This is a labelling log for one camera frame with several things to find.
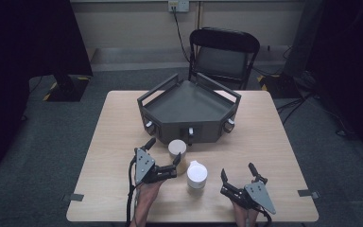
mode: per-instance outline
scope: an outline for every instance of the gray carpet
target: gray carpet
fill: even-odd
[[[187,72],[187,68],[97,72],[80,102],[63,103],[43,101],[55,81],[52,77],[43,77],[41,83],[40,78],[32,79],[30,88],[37,87],[27,103],[27,120],[0,165],[0,226],[111,226],[67,221],[68,202],[62,200],[76,187],[106,94],[147,90],[174,73],[185,78]],[[249,90],[259,89],[256,76],[251,76]],[[291,100],[274,102],[279,107]],[[291,110],[283,111],[281,119]],[[335,118],[313,97],[285,122],[308,187],[320,193],[315,200],[320,219],[305,226],[363,226],[363,146],[337,136],[336,128]]]

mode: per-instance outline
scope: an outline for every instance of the white cup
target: white cup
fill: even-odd
[[[179,153],[181,154],[181,161],[176,167],[176,171],[178,172],[178,176],[182,175],[187,170],[187,163],[185,161],[187,146],[182,140],[173,140],[169,143],[167,148],[169,149],[169,155],[172,161]]]
[[[187,183],[192,188],[202,188],[205,186],[208,176],[208,170],[197,161],[190,162],[190,166],[187,169]]]

